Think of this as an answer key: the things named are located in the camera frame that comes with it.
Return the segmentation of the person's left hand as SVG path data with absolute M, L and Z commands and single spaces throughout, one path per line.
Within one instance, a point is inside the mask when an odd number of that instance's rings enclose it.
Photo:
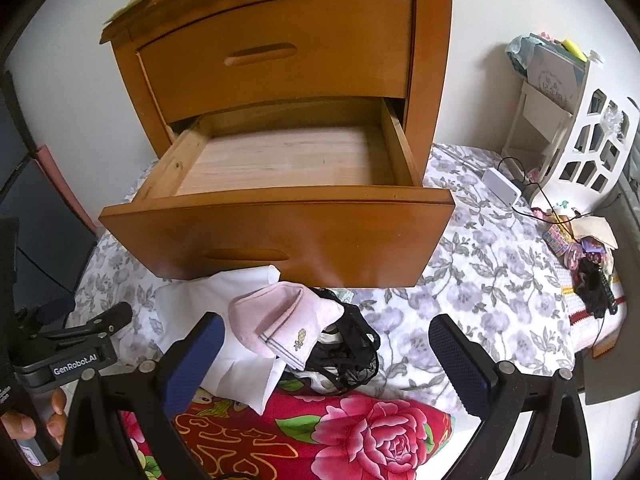
M 52 391 L 51 408 L 53 414 L 49 417 L 46 427 L 50 436 L 61 444 L 64 439 L 67 415 L 65 413 L 66 394 L 61 388 Z M 1 416 L 2 424 L 9 437 L 13 440 L 28 440 L 37 434 L 35 422 L 26 415 L 16 411 L 7 411 Z

